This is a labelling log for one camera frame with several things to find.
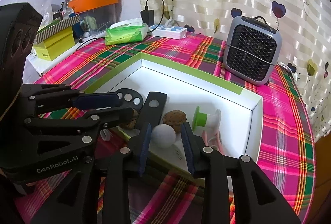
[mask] yellow box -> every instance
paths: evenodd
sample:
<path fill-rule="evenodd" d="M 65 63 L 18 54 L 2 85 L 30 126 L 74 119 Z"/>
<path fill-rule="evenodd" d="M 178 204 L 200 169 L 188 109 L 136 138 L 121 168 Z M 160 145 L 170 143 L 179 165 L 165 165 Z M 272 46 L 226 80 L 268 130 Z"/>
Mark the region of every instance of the yellow box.
<path fill-rule="evenodd" d="M 75 45 L 75 40 L 72 36 L 71 26 L 52 35 L 48 39 L 39 44 L 35 44 L 34 48 L 37 56 L 40 59 L 53 61 L 57 56 L 61 55 L 72 46 Z"/>

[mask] shallow white box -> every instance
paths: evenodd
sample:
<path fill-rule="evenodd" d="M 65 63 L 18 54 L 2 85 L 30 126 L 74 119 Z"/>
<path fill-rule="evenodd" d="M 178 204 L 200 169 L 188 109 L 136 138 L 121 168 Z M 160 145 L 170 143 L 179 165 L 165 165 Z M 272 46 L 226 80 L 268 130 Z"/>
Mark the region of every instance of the shallow white box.
<path fill-rule="evenodd" d="M 220 109 L 219 131 L 225 155 L 238 158 L 246 154 L 257 162 L 263 126 L 261 96 L 206 72 L 145 53 L 138 53 L 112 69 L 86 92 L 112 92 L 121 88 L 139 92 L 144 101 L 150 91 L 168 94 L 163 114 L 181 110 L 191 125 L 196 106 L 208 114 Z M 202 131 L 202 127 L 197 127 L 194 134 L 201 136 Z M 139 133 L 122 132 L 127 137 Z M 187 171 L 185 158 L 178 158 L 173 148 L 161 149 L 151 143 L 149 150 L 161 158 L 162 163 Z"/>

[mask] space heater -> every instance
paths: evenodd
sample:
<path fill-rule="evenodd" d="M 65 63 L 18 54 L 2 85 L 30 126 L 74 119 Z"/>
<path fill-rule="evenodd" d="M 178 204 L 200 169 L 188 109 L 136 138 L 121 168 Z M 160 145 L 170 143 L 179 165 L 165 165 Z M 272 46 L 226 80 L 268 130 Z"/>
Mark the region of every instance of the space heater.
<path fill-rule="evenodd" d="M 223 64 L 234 75 L 260 86 L 268 82 L 281 46 L 279 31 L 263 17 L 237 16 L 231 23 Z"/>

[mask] green and white spool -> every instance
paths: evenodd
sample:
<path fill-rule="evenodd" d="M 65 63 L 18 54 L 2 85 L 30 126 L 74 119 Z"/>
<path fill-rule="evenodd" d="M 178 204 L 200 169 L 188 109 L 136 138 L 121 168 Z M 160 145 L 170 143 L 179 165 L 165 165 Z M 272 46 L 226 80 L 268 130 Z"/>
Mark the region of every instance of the green and white spool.
<path fill-rule="evenodd" d="M 193 116 L 192 130 L 195 131 L 197 126 L 211 128 L 213 133 L 217 133 L 221 124 L 221 110 L 217 109 L 215 114 L 206 114 L 200 112 L 197 106 Z"/>

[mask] green tissue package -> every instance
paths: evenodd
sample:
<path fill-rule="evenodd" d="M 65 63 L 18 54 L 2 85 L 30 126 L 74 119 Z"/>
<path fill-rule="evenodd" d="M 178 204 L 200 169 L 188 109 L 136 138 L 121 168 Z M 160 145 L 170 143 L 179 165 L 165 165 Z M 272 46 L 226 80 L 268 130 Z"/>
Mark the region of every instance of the green tissue package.
<path fill-rule="evenodd" d="M 106 29 L 106 46 L 143 41 L 148 32 L 148 25 L 118 26 Z"/>

